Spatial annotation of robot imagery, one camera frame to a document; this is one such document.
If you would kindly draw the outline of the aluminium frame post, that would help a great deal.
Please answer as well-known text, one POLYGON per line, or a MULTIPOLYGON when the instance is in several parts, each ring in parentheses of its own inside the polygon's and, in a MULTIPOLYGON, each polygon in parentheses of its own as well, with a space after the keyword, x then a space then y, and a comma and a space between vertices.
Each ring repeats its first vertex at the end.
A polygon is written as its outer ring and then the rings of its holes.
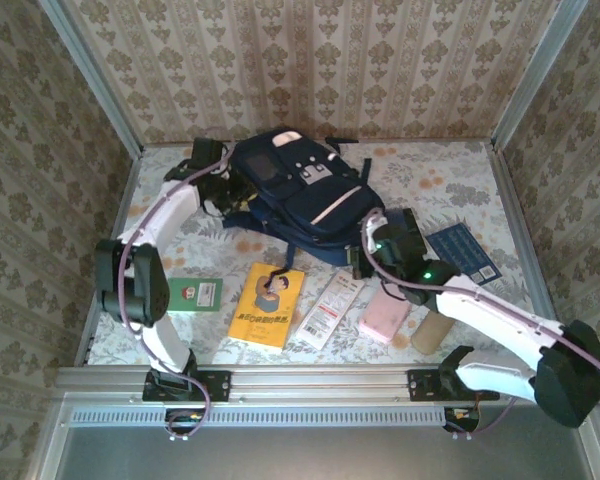
POLYGON ((511 99, 497 123, 491 143, 496 150, 503 149, 511 140, 524 115, 530 110, 534 96, 555 63, 570 33, 583 14, 588 0, 560 0, 553 18, 531 56, 511 99))
POLYGON ((81 33, 65 0, 39 0, 39 3, 130 157, 133 160, 141 158, 143 153, 142 142, 135 134, 134 128, 128 120, 121 103, 117 100, 104 70, 97 62, 95 54, 81 33))

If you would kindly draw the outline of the blue book with barcode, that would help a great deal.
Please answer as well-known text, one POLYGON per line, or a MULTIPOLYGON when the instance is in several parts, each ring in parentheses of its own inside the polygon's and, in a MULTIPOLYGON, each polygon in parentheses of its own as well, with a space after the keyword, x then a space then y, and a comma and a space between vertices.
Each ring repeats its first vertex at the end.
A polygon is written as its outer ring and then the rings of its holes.
POLYGON ((464 223, 426 236, 440 260, 457 267, 476 284, 483 286, 501 277, 501 272, 464 223))

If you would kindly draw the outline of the grey metal panel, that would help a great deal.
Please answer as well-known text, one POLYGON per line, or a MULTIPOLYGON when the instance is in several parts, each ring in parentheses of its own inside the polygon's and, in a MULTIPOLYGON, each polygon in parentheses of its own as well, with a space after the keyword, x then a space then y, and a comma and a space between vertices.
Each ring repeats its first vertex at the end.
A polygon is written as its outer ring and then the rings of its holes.
POLYGON ((27 480, 600 480, 600 423, 569 430, 527 405, 486 405, 491 430, 438 427, 79 427, 76 407, 163 406, 66 398, 27 480))

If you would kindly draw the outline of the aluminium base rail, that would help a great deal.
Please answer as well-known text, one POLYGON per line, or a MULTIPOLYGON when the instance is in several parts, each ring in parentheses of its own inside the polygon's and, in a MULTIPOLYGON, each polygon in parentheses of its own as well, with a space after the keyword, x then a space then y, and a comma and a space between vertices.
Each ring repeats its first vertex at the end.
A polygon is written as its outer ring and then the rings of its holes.
MULTIPOLYGON (((232 373, 228 402, 220 406, 415 406, 465 405, 475 401, 410 400, 407 371, 437 369, 429 364, 389 365, 283 365, 283 366, 201 366, 199 370, 227 370, 232 373)), ((62 368, 56 379, 57 388, 66 394, 92 395, 104 400, 165 404, 169 406, 201 406, 204 402, 145 402, 144 381, 149 368, 145 365, 95 365, 62 368)))

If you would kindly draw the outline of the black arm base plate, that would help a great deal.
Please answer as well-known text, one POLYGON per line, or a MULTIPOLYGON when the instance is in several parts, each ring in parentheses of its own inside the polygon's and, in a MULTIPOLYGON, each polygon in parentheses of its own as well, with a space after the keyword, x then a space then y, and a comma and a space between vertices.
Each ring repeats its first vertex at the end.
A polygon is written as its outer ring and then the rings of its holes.
MULTIPOLYGON (((194 376, 211 401, 228 402, 232 373, 227 370, 199 370, 194 376)), ((142 400, 145 402, 204 402, 201 389, 172 373, 150 369, 144 381, 142 400)))
POLYGON ((500 394, 493 391, 474 391, 467 388, 456 375, 441 374, 438 369, 407 371, 410 400, 424 401, 496 401, 500 394))

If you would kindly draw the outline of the aluminium side rail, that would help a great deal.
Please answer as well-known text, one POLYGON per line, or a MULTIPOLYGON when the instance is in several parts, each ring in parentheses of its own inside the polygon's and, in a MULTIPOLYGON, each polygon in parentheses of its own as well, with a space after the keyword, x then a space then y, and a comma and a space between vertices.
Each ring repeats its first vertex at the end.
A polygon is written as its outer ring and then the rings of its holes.
POLYGON ((485 307, 483 312, 489 318, 480 320, 476 328, 520 358, 528 368, 536 369, 542 358, 541 349, 556 343, 544 331, 557 334, 559 322, 504 157, 491 149, 489 160, 524 278, 527 302, 509 300, 509 307, 517 312, 513 316, 485 307))
MULTIPOLYGON (((131 163, 122 197, 116 210, 116 218, 111 229, 110 236, 117 237, 124 231, 128 212, 132 203, 133 194, 138 182, 139 172, 142 165, 142 156, 135 157, 131 163)), ((100 319, 100 307, 97 292, 94 292, 89 311, 86 316, 84 329, 74 359, 74 367, 82 367, 88 362, 92 348, 95 332, 100 319)))

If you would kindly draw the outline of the yellow cartoon cover book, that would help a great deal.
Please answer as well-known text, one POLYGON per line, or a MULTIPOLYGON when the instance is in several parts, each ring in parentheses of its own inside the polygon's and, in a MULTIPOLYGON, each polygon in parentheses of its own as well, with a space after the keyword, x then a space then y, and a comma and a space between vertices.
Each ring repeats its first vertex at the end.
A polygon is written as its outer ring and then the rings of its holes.
POLYGON ((305 273, 254 263, 247 275, 228 337, 280 352, 289 334, 305 273))

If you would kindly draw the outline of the white packaged stationery set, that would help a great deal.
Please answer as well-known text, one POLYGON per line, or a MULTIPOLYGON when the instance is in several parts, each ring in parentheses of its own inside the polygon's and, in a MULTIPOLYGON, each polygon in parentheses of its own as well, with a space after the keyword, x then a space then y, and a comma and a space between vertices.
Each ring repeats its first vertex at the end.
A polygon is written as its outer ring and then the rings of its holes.
POLYGON ((364 285, 363 280, 356 280, 348 271, 336 272, 301 322, 294 338, 322 350, 364 285))

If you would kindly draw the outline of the small green book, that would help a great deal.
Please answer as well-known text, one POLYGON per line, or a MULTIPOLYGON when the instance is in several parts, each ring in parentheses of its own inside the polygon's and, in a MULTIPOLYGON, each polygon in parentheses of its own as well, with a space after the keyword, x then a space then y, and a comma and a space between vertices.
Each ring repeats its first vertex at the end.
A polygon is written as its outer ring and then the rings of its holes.
POLYGON ((167 307, 173 312, 218 312, 223 280, 220 278, 172 277, 168 280, 170 300, 167 307))

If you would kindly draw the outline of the tan glasses case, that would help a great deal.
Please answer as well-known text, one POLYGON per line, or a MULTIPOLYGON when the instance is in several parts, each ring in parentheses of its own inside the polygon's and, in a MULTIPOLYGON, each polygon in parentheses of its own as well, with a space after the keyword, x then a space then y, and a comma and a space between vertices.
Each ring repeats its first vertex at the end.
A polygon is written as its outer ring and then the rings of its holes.
POLYGON ((430 311, 411 337, 413 347, 424 355, 431 355, 440 347, 455 324, 455 320, 430 311))

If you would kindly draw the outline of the floral tablecloth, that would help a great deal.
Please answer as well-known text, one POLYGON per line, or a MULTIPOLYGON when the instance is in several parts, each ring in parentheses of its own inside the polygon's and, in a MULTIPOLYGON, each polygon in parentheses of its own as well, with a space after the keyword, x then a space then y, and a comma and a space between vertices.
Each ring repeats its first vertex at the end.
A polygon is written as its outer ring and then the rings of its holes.
MULTIPOLYGON (((372 159, 369 184, 388 209, 411 208, 424 235, 464 223, 488 254, 501 277, 484 288, 523 310, 533 312, 525 273, 506 217, 500 187, 490 160, 488 142, 357 143, 341 146, 344 160, 360 169, 372 159)), ((145 213, 160 190, 163 176, 192 153, 192 146, 148 147, 132 177, 125 198, 125 229, 145 213)), ((389 343, 359 333, 359 317, 379 289, 377 278, 367 280, 355 301, 321 350, 298 341, 295 331, 324 287, 337 271, 303 251, 297 251, 294 268, 305 272, 303 289, 284 348, 273 351, 228 337, 227 332, 252 264, 279 266, 286 244, 259 233, 224 229, 219 218, 198 211, 175 236, 163 257, 168 277, 221 278, 223 292, 217 312, 171 315, 180 338, 194 351, 200 364, 333 365, 437 363, 459 345, 506 354, 497 342, 477 330, 455 323, 431 355, 411 346, 411 337, 428 310, 411 310, 389 343)), ((148 357, 118 322, 102 313, 87 360, 89 366, 147 365, 148 357)))

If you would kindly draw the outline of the navy blue backpack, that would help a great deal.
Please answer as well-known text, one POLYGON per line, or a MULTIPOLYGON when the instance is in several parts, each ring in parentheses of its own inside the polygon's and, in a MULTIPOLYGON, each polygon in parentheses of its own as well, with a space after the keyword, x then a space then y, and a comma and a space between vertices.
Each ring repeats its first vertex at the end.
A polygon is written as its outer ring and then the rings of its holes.
POLYGON ((369 185, 372 160, 357 170, 340 154, 340 138, 324 145, 297 130, 279 128, 239 142, 229 164, 255 189, 249 211, 224 216, 225 228, 241 228, 287 243, 280 274, 291 270, 301 249, 335 267, 352 265, 351 246, 362 246, 362 220, 383 208, 369 185))

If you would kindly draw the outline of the pink pencil case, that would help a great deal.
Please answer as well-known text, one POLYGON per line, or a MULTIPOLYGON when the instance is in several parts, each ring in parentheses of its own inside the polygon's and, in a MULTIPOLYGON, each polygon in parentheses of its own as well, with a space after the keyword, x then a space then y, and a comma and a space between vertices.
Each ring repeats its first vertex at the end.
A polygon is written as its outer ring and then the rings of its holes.
POLYGON ((359 331, 376 341, 388 344, 412 310, 406 299, 395 298, 380 289, 370 300, 359 320, 359 331))

